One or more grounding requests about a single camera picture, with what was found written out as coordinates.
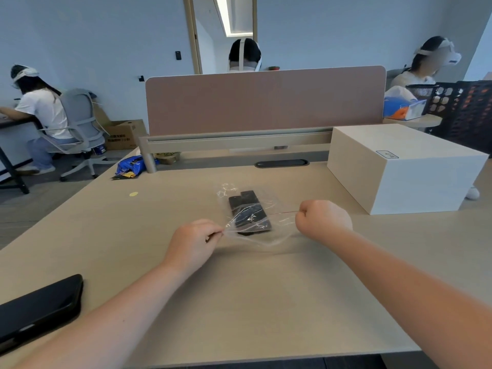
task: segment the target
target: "white box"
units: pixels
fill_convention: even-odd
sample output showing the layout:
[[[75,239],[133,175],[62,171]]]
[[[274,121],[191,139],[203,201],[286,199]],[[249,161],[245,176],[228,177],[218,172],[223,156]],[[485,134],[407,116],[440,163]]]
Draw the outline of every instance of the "white box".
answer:
[[[488,155],[399,124],[335,127],[328,168],[369,214],[454,211]]]

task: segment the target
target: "white t-shirt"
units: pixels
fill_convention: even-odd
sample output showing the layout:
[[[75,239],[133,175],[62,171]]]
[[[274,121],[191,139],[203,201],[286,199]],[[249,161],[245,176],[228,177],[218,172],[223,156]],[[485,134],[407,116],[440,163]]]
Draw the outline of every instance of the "white t-shirt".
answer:
[[[402,86],[404,88],[410,84],[435,84],[435,80],[431,76],[419,78],[410,71],[404,71],[391,82],[391,86]]]
[[[33,90],[24,94],[15,108],[17,111],[34,115],[44,128],[57,129],[68,127],[65,110],[60,98],[48,89]],[[73,138],[68,129],[46,131],[46,134],[56,139]]]

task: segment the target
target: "brown partition panel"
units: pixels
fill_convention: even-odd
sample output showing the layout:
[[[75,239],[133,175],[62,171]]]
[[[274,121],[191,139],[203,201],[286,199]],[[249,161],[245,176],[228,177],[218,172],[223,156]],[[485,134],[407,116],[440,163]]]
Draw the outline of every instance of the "brown partition panel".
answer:
[[[377,124],[382,66],[150,78],[151,136]]]

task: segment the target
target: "clear plastic bag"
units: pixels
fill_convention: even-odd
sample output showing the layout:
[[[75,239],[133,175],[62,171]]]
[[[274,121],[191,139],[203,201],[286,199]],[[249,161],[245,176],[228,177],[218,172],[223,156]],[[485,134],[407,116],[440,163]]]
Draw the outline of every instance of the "clear plastic bag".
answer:
[[[218,186],[217,197],[227,218],[225,236],[273,246],[297,233],[298,208],[283,204],[264,187],[225,183]]]

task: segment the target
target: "blue jeans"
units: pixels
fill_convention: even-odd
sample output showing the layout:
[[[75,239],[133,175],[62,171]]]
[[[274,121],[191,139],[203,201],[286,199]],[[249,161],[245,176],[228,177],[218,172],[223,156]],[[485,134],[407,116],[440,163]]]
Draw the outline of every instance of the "blue jeans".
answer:
[[[76,138],[56,139],[54,137],[50,137],[50,139],[54,143],[59,145],[63,145],[64,143],[71,144],[72,142],[79,142],[79,140],[77,140]],[[33,159],[34,167],[38,168],[39,170],[46,170],[53,167],[53,164],[51,162],[52,153],[50,154],[46,150],[51,150],[54,148],[54,146],[48,140],[45,140],[42,137],[35,140],[29,140],[27,143],[27,148],[29,151],[29,155]]]

